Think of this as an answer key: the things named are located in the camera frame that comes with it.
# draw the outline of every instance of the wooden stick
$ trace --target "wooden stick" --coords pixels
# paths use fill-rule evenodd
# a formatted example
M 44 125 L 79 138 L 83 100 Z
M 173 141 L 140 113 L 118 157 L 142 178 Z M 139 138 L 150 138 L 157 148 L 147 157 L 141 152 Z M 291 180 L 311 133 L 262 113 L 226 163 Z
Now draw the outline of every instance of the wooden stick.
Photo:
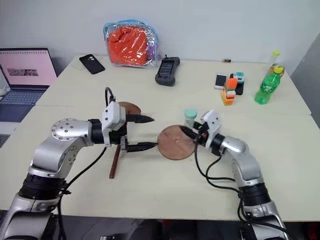
M 118 144 L 116 146 L 116 151 L 114 153 L 113 162 L 112 162 L 112 166 L 111 166 L 111 170 L 110 170 L 110 174 L 109 174 L 109 179 L 115 178 L 120 150 L 121 150 L 121 146 L 120 146 L 120 144 Z

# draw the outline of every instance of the laptop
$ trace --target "laptop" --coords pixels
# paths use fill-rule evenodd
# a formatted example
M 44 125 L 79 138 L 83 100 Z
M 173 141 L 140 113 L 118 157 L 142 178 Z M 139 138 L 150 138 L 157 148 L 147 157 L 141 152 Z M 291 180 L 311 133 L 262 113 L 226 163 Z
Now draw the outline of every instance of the laptop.
M 10 89 L 0 100 L 0 122 L 21 122 L 57 79 L 47 48 L 0 48 L 0 70 Z

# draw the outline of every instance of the clear plastic bag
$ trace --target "clear plastic bag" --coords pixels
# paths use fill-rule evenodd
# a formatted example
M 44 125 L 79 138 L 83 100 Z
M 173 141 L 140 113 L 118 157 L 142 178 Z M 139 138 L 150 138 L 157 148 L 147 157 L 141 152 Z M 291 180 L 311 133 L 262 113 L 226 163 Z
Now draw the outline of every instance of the clear plastic bag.
M 159 39 L 154 28 L 138 20 L 123 20 L 103 26 L 103 36 L 111 63 L 154 69 L 159 66 Z

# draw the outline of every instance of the white phone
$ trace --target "white phone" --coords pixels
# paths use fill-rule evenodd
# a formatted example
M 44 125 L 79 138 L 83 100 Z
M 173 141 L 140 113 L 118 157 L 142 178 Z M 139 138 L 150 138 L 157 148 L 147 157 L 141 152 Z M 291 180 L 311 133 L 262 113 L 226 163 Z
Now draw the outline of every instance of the white phone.
M 227 81 L 227 74 L 224 73 L 217 73 L 216 78 L 215 78 L 215 83 L 214 83 L 214 88 L 221 90 L 225 86 L 225 83 Z

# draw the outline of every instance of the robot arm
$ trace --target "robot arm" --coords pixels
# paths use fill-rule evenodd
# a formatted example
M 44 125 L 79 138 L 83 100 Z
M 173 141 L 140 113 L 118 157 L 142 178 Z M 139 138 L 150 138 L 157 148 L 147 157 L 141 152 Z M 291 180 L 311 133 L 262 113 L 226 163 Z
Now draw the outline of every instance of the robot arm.
M 50 136 L 35 150 L 22 188 L 3 219 L 0 239 L 44 239 L 52 226 L 52 211 L 66 187 L 65 178 L 78 152 L 94 144 L 106 147 L 121 144 L 121 149 L 127 152 L 153 148 L 156 143 L 129 145 L 127 141 L 127 122 L 151 121 L 152 118 L 143 115 L 126 115 L 124 107 L 110 101 L 103 111 L 102 123 L 98 119 L 83 121 L 71 118 L 56 122 L 51 127 Z
M 196 139 L 201 136 L 199 144 L 221 160 L 230 161 L 234 180 L 239 188 L 239 197 L 243 202 L 245 218 L 252 220 L 242 228 L 242 239 L 288 240 L 286 233 L 279 229 L 256 223 L 267 223 L 285 228 L 275 203 L 271 200 L 265 186 L 258 161 L 249 151 L 248 145 L 237 138 L 219 134 L 221 122 L 215 110 L 211 110 L 203 116 L 204 124 L 198 129 L 198 134 L 191 129 L 182 126 L 181 130 L 189 137 Z

